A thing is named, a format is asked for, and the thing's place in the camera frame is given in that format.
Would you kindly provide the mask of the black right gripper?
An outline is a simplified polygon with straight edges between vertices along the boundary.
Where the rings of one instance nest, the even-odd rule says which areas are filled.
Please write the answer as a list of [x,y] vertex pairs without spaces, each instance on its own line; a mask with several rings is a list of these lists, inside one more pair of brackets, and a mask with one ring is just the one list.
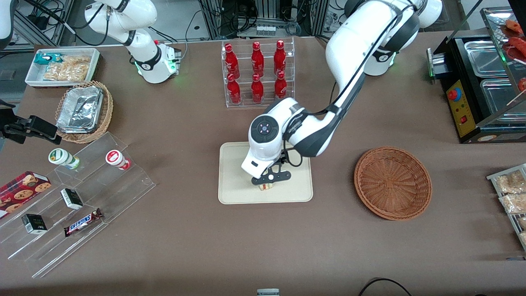
[[1,137],[24,144],[26,137],[38,137],[55,145],[60,145],[62,137],[58,135],[58,128],[46,120],[37,116],[29,119],[16,116],[15,105],[1,105],[0,107],[0,130]]

